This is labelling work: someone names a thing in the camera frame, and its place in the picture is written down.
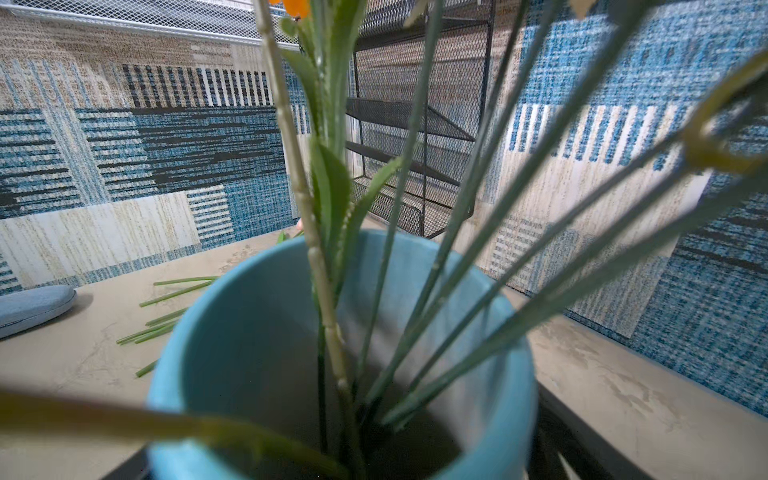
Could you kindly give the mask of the orange marigold flower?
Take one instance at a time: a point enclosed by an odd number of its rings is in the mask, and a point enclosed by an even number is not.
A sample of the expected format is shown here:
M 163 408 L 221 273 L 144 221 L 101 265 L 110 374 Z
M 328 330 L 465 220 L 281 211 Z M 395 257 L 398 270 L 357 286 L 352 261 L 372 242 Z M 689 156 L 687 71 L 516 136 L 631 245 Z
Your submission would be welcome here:
M 346 267 L 370 206 L 401 161 L 385 167 L 358 202 L 351 197 L 352 180 L 342 161 L 346 142 L 345 108 L 348 70 L 366 13 L 364 1 L 286 1 L 281 30 L 297 38 L 297 51 L 278 48 L 268 21 L 260 21 L 268 54 L 278 124 L 291 170 L 289 177 L 302 215 L 309 248 L 312 282 L 320 314 L 318 367 L 330 366 L 341 404 L 347 443 L 360 451 L 359 429 L 353 418 L 353 388 L 342 352 L 336 307 Z M 299 78 L 309 105 L 309 156 L 298 146 L 288 103 L 284 68 Z

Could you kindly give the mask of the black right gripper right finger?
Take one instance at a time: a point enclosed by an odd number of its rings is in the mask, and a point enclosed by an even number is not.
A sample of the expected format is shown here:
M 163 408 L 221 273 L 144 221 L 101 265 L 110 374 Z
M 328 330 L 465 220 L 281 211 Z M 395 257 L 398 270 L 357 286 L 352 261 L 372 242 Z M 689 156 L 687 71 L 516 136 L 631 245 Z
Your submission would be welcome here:
M 530 479 L 648 479 L 645 471 L 600 436 L 542 384 L 527 465 Z

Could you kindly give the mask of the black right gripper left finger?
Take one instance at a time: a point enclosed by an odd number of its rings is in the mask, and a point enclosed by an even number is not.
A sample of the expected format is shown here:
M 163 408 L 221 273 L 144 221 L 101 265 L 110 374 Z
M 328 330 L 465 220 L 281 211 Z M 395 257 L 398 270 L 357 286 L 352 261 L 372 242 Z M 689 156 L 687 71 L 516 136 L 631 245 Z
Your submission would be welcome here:
M 147 449 L 141 448 L 130 458 L 102 477 L 102 480 L 149 480 Z

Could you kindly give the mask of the cream sunflower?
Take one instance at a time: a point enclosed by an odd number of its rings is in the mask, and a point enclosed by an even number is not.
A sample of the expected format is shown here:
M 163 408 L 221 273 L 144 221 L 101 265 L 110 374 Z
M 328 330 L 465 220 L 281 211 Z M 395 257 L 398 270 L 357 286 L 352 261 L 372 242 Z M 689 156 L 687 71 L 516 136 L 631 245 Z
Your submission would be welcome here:
M 253 11 L 258 30 L 265 20 L 273 32 L 266 3 L 256 2 Z M 266 48 L 265 56 L 274 98 Z M 312 134 L 309 105 L 291 67 L 286 66 L 284 74 L 298 146 L 307 158 Z M 152 446 L 155 471 L 173 479 L 225 477 L 216 460 L 198 454 L 184 457 L 180 448 L 185 442 L 202 449 L 237 449 L 255 459 L 290 461 L 331 478 L 362 479 L 364 456 L 361 447 L 358 454 L 351 452 L 343 416 L 346 446 L 338 457 L 331 457 L 250 422 L 243 411 L 223 411 L 247 381 L 254 382 L 259 395 L 265 394 L 267 384 L 257 374 L 267 367 L 267 317 L 275 314 L 286 320 L 301 301 L 313 304 L 319 337 L 321 320 L 304 226 L 301 239 L 243 262 L 185 312 L 155 367 L 147 408 L 6 388 L 1 392 L 1 428 L 20 435 L 146 441 Z

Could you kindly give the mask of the blue rose bouquet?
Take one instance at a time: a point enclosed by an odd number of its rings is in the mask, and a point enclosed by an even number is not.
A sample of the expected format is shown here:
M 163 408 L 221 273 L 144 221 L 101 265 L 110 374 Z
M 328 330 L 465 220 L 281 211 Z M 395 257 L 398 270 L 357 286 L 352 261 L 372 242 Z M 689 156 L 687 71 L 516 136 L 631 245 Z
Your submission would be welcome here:
M 432 131 L 463 160 L 444 245 L 366 250 L 372 312 L 358 419 L 396 432 L 510 380 L 527 333 L 564 314 L 767 411 L 767 5 L 497 1 L 488 42 L 436 36 Z

